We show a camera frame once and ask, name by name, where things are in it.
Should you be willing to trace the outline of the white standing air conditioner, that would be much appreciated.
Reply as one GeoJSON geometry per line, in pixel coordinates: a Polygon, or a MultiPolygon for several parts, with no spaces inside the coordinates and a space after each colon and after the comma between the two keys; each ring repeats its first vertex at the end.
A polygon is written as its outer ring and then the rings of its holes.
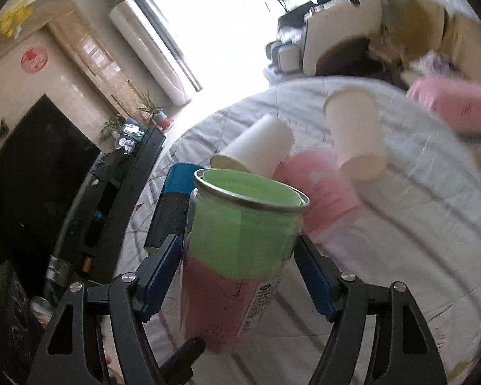
{"type": "Polygon", "coordinates": [[[188,104],[194,94],[190,82],[137,3],[120,2],[109,12],[109,18],[173,105],[188,104]]]}

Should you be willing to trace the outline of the blue black metal cup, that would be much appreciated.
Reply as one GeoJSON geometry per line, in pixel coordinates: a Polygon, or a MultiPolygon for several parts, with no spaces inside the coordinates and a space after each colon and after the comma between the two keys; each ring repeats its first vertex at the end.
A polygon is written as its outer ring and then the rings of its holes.
{"type": "Polygon", "coordinates": [[[167,172],[144,245],[149,255],[157,253],[168,235],[184,239],[194,173],[199,169],[197,164],[176,163],[167,172]]]}

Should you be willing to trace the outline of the pink folded towel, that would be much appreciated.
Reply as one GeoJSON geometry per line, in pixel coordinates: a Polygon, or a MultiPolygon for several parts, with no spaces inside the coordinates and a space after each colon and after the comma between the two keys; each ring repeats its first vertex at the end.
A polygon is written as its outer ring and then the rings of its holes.
{"type": "Polygon", "coordinates": [[[407,97],[453,130],[481,132],[481,82],[426,76],[414,81],[407,97]]]}

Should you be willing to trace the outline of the white massage chair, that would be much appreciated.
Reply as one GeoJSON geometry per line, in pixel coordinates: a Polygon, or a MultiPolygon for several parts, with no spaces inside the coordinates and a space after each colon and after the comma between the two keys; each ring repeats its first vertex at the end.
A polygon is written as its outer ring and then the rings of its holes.
{"type": "Polygon", "coordinates": [[[317,0],[278,18],[266,45],[271,82],[294,77],[354,75],[368,59],[369,38],[381,31],[387,0],[317,0]]]}

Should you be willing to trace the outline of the tan floor cushion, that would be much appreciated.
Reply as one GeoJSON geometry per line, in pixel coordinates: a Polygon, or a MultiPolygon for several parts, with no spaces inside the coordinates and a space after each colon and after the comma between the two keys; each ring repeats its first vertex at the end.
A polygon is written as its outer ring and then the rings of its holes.
{"type": "Polygon", "coordinates": [[[433,0],[408,0],[397,39],[404,64],[434,51],[448,56],[465,78],[481,82],[481,23],[471,17],[450,15],[433,0]]]}

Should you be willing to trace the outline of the potted plant red pot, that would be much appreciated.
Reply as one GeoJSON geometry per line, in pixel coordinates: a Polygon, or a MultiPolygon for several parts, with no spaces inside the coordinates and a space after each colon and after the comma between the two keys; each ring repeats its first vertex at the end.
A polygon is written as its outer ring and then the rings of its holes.
{"type": "Polygon", "coordinates": [[[172,122],[166,115],[164,110],[155,102],[150,93],[144,92],[139,94],[139,102],[137,106],[139,113],[148,116],[156,127],[162,132],[168,131],[172,122]]]}

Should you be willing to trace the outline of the green leafy plant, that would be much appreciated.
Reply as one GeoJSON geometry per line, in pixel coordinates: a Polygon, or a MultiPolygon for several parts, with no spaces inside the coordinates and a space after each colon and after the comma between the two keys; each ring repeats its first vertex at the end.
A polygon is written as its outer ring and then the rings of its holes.
{"type": "Polygon", "coordinates": [[[107,119],[100,130],[100,139],[105,141],[114,132],[120,133],[121,128],[125,123],[125,119],[121,114],[114,115],[107,119]]]}

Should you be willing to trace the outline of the white paper cup lying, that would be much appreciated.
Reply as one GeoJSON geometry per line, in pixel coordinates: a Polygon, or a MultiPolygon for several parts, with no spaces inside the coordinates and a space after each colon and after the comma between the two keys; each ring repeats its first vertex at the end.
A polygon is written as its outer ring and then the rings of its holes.
{"type": "Polygon", "coordinates": [[[264,115],[212,156],[210,164],[214,169],[234,169],[270,178],[293,144],[293,130],[281,119],[264,115]]]}

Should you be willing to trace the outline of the green pink lined jar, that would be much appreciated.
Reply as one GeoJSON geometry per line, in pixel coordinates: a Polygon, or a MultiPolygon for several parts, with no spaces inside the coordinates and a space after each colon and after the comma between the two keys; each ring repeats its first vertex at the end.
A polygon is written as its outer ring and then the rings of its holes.
{"type": "Polygon", "coordinates": [[[279,287],[309,198],[231,169],[194,174],[194,219],[181,274],[181,331],[213,354],[251,336],[279,287]]]}

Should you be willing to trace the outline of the black television screen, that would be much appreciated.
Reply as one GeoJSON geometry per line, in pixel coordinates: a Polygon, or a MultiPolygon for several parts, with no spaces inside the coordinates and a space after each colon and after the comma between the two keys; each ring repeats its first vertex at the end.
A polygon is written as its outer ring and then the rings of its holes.
{"type": "Polygon", "coordinates": [[[100,149],[42,96],[0,150],[0,265],[46,261],[100,149]]]}

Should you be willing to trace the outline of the black TV cabinet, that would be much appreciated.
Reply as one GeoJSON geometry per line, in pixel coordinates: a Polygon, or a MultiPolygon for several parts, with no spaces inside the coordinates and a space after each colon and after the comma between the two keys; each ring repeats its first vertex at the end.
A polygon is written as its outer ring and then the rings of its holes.
{"type": "Polygon", "coordinates": [[[165,136],[151,128],[124,148],[99,155],[67,214],[46,278],[65,287],[74,278],[113,278],[127,224],[161,153],[165,136]]]}

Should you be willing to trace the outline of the pink sticky note paper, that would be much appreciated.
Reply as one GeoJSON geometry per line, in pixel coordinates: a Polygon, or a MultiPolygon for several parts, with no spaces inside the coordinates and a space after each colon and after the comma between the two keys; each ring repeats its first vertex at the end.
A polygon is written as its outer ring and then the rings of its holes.
{"type": "Polygon", "coordinates": [[[315,242],[347,227],[363,210],[353,185],[327,148],[300,150],[287,157],[276,167],[273,179],[308,196],[304,232],[315,242]]]}

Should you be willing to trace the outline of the framed photo on cabinet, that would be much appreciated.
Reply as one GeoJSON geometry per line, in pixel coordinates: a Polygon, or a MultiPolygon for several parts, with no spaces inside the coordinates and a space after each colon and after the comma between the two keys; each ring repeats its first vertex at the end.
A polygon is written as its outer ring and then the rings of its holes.
{"type": "Polygon", "coordinates": [[[136,142],[140,142],[147,132],[147,127],[129,117],[124,121],[124,124],[122,124],[121,132],[133,137],[136,142]]]}

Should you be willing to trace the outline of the white paper cup leaning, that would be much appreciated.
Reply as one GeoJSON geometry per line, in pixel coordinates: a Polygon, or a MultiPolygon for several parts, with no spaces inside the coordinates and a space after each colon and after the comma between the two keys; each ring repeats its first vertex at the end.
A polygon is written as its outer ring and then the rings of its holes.
{"type": "Polygon", "coordinates": [[[353,181],[371,181],[387,169],[385,133],[375,98],[347,86],[326,99],[324,114],[340,170],[353,181]]]}

